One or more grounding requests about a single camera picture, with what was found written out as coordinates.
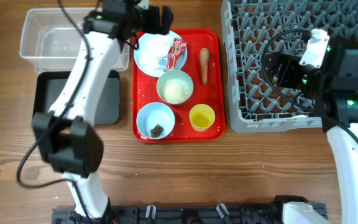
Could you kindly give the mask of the white tissue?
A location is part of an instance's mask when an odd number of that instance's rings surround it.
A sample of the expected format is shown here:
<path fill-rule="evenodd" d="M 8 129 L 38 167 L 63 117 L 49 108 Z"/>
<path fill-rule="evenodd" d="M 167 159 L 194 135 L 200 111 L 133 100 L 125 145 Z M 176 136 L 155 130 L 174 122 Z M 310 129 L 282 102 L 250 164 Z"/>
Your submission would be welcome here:
<path fill-rule="evenodd" d="M 163 70 L 167 64 L 167 54 L 172 45 L 170 35 L 145 34 L 140 43 L 140 65 L 153 70 Z"/>

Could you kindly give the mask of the red snack wrapper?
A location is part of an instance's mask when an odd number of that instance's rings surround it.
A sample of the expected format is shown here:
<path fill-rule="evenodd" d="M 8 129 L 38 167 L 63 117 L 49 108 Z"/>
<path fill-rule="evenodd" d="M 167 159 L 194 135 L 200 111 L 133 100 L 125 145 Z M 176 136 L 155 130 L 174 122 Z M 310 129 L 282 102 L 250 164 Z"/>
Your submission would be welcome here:
<path fill-rule="evenodd" d="M 187 42 L 184 41 L 183 39 L 179 39 L 179 38 L 173 39 L 173 44 L 170 47 L 170 50 L 168 51 L 167 54 L 167 64 L 164 69 L 165 72 L 173 70 L 176 67 L 178 63 L 178 59 L 185 51 L 186 46 L 187 46 Z"/>

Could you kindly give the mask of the orange carrot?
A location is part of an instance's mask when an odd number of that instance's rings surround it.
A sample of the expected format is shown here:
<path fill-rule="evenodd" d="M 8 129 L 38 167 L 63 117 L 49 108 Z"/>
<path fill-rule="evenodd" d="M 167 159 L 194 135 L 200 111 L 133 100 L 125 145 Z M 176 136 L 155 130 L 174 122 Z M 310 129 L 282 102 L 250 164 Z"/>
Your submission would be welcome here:
<path fill-rule="evenodd" d="M 209 50 L 202 48 L 200 50 L 200 69 L 201 81 L 204 85 L 208 83 L 208 64 L 209 64 Z"/>

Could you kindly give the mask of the green bowl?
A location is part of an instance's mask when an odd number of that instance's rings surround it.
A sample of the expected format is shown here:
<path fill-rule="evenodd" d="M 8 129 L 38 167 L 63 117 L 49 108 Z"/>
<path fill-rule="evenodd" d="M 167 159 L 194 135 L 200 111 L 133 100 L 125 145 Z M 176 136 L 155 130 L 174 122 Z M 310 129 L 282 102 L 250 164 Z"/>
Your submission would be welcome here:
<path fill-rule="evenodd" d="M 184 71 L 181 70 L 170 70 L 165 72 L 163 75 L 161 75 L 158 80 L 157 80 L 157 93 L 158 96 L 164 101 L 166 102 L 163 98 L 162 98 L 162 87 L 165 84 L 166 81 L 168 80 L 173 80 L 173 79 L 179 79 L 184 81 L 185 85 L 187 86 L 187 88 L 189 89 L 190 95 L 188 97 L 187 100 L 190 99 L 190 96 L 193 93 L 194 90 L 194 84 L 193 84 L 193 80 L 191 79 L 191 77 L 185 73 Z"/>

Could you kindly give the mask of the white rice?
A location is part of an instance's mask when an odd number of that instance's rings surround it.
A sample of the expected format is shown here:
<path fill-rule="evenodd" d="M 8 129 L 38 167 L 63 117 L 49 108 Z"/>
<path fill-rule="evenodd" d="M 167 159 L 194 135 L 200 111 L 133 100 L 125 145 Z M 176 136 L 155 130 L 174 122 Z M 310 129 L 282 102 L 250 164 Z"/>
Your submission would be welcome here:
<path fill-rule="evenodd" d="M 171 104 L 180 104 L 188 99 L 189 89 L 184 81 L 179 79 L 168 80 L 162 87 L 162 98 Z"/>

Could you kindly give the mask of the light blue bowl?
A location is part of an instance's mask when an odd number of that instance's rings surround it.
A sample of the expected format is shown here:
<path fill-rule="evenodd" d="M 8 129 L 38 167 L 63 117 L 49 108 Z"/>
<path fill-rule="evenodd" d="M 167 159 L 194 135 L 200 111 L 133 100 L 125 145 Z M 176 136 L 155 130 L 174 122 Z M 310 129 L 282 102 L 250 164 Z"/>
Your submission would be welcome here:
<path fill-rule="evenodd" d="M 154 102 L 143 106 L 136 117 L 136 127 L 143 139 L 160 140 L 167 137 L 174 129 L 175 115 L 172 109 L 164 103 Z M 152 137 L 151 130 L 159 125 L 162 132 Z"/>

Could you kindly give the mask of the brown food chunk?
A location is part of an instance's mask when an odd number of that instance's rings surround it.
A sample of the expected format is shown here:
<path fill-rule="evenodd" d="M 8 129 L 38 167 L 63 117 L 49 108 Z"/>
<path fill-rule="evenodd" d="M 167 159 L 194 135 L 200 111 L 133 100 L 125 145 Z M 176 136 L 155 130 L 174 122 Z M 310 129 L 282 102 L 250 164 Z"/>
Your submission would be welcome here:
<path fill-rule="evenodd" d="M 159 124 L 156 124 L 154 128 L 150 130 L 150 135 L 152 138 L 158 138 L 163 133 L 163 127 Z"/>

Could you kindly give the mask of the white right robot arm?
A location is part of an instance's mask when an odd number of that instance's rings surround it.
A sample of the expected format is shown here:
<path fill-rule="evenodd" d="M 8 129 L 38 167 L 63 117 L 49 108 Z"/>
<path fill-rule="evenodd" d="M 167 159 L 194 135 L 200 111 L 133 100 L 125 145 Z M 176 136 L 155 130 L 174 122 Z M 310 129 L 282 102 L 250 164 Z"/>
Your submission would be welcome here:
<path fill-rule="evenodd" d="M 343 223 L 358 223 L 358 42 L 325 30 L 303 30 L 300 57 L 263 49 L 265 82 L 280 93 L 300 90 L 314 101 L 308 111 L 320 117 L 337 169 Z"/>

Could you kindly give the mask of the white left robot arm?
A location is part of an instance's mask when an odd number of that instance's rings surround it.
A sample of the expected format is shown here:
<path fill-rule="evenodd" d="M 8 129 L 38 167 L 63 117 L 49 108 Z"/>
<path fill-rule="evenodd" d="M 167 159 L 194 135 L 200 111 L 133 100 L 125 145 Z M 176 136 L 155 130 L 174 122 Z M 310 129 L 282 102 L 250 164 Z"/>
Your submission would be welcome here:
<path fill-rule="evenodd" d="M 94 130 L 96 109 L 113 62 L 138 32 L 167 34 L 173 22 L 168 6 L 148 1 L 103 1 L 78 30 L 76 62 L 62 92 L 46 112 L 36 112 L 32 128 L 41 158 L 61 174 L 75 199 L 67 219 L 73 223 L 110 223 L 111 204 L 98 174 L 104 145 Z"/>

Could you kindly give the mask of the grey dishwasher rack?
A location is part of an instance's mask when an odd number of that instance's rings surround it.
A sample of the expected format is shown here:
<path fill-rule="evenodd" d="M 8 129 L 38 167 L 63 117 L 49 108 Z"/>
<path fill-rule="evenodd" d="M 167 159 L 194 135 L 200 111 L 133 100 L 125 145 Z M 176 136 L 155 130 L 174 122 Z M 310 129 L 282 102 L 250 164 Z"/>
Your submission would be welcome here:
<path fill-rule="evenodd" d="M 221 6 L 226 48 L 231 128 L 237 133 L 318 128 L 321 120 L 303 111 L 313 102 L 297 90 L 273 90 L 264 82 L 264 49 L 300 55 L 301 30 L 323 29 L 331 37 L 358 41 L 358 1 L 232 1 Z"/>

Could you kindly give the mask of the black waste tray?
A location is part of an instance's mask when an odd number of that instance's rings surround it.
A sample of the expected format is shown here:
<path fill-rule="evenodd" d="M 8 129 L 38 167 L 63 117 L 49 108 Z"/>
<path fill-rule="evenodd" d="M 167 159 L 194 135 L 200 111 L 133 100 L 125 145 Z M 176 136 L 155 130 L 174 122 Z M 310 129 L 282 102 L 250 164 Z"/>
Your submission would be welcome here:
<path fill-rule="evenodd" d="M 43 72 L 38 76 L 33 114 L 46 113 L 56 101 L 70 72 Z M 119 121 L 120 77 L 111 70 L 98 101 L 95 125 L 115 124 Z"/>

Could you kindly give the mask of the light blue plate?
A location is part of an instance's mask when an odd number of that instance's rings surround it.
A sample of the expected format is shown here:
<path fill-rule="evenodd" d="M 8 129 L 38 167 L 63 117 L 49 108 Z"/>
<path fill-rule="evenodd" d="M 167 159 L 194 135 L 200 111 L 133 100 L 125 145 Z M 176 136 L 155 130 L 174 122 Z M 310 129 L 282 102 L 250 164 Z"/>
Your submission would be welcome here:
<path fill-rule="evenodd" d="M 151 77 L 160 77 L 170 70 L 181 70 L 187 59 L 188 42 L 177 33 L 144 34 L 134 50 L 137 67 Z"/>

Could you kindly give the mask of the red serving tray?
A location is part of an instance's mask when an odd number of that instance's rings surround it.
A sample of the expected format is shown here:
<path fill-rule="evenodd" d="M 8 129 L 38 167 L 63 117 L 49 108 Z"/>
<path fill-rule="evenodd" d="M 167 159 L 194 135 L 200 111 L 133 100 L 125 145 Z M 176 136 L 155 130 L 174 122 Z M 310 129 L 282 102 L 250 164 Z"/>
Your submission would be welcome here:
<path fill-rule="evenodd" d="M 132 132 L 136 139 L 144 143 L 212 141 L 220 138 L 226 129 L 225 108 L 223 100 L 223 82 L 218 36 L 210 29 L 175 29 L 187 45 L 187 59 L 182 71 L 187 73 L 194 84 L 190 99 L 181 105 L 173 106 L 175 125 L 173 131 L 161 140 L 146 138 L 136 125 L 138 112 L 149 103 L 163 100 L 157 94 L 157 79 L 142 72 L 132 61 Z M 200 50 L 209 50 L 208 82 L 202 84 L 200 69 Z M 189 112 L 195 105 L 206 104 L 215 112 L 216 119 L 206 131 L 197 132 L 191 127 Z"/>

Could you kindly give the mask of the yellow cup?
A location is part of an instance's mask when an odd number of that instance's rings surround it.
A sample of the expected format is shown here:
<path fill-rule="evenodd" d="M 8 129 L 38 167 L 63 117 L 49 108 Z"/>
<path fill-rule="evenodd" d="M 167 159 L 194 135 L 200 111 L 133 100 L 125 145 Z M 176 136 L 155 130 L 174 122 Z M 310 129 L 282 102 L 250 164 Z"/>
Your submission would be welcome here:
<path fill-rule="evenodd" d="M 209 105 L 197 104 L 190 110 L 189 119 L 195 131 L 203 132 L 213 125 L 216 115 Z"/>

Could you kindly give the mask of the clear plastic bin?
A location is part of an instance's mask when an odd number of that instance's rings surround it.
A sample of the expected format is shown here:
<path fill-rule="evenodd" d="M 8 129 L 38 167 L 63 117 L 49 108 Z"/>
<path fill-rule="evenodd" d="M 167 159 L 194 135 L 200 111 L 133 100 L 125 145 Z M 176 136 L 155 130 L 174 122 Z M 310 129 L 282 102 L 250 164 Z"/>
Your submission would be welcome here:
<path fill-rule="evenodd" d="M 60 8 L 31 9 L 24 21 L 19 55 L 37 73 L 70 71 L 82 41 Z"/>

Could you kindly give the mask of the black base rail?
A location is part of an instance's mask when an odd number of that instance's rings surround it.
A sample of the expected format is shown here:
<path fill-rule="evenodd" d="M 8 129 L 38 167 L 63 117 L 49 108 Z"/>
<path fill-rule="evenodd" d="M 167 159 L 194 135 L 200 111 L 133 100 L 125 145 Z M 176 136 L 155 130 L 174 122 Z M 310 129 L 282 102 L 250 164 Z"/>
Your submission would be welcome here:
<path fill-rule="evenodd" d="M 280 223 L 269 219 L 269 205 L 259 204 L 252 208 L 227 207 L 228 214 L 221 218 L 216 207 L 157 207 L 149 212 L 144 207 L 113 206 L 107 218 L 93 218 L 92 223 L 130 223 L 130 224 L 186 224 L 186 223 Z"/>

